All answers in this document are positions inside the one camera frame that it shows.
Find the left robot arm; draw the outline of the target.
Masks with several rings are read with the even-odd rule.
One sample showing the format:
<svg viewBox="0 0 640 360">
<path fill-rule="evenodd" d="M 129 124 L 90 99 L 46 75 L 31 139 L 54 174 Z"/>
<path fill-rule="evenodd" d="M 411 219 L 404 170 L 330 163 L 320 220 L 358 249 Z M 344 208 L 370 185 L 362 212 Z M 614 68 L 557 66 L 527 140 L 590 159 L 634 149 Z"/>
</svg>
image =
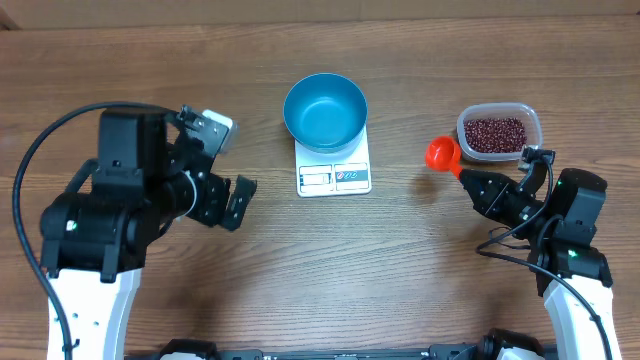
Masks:
<svg viewBox="0 0 640 360">
<path fill-rule="evenodd" d="M 98 155 L 83 164 L 40 220 L 41 264 L 64 313 L 71 343 L 49 335 L 47 356 L 121 359 L 148 246 L 176 219 L 240 227 L 255 181 L 219 177 L 211 168 L 235 123 L 188 107 L 116 107 L 100 116 Z"/>
</svg>

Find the red measuring scoop blue handle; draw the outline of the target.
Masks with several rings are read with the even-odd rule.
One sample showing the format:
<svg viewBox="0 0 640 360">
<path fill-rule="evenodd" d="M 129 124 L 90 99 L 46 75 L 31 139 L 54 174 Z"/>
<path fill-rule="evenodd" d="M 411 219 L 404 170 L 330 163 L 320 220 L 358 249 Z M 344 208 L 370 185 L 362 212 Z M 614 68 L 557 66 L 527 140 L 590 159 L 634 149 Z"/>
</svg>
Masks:
<svg viewBox="0 0 640 360">
<path fill-rule="evenodd" d="M 460 165 L 461 148 L 451 136 L 439 136 L 427 146 L 425 153 L 426 166 L 437 172 L 450 172 L 460 179 L 463 168 Z"/>
</svg>

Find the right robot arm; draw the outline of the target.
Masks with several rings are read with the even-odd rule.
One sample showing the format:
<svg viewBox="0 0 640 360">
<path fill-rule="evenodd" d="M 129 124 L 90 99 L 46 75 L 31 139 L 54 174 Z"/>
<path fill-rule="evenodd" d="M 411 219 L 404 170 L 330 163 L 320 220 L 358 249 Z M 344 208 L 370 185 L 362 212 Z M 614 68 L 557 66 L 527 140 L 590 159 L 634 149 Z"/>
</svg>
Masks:
<svg viewBox="0 0 640 360">
<path fill-rule="evenodd" d="M 618 359 L 613 324 L 613 278 L 605 255 L 593 247 L 596 221 L 606 200 L 606 181 L 581 169 L 566 168 L 558 179 L 548 169 L 516 182 L 506 175 L 463 169 L 458 179 L 474 209 L 501 224 L 477 246 L 506 238 L 522 240 L 523 266 L 536 275 L 539 296 L 551 317 L 561 359 Z"/>
</svg>

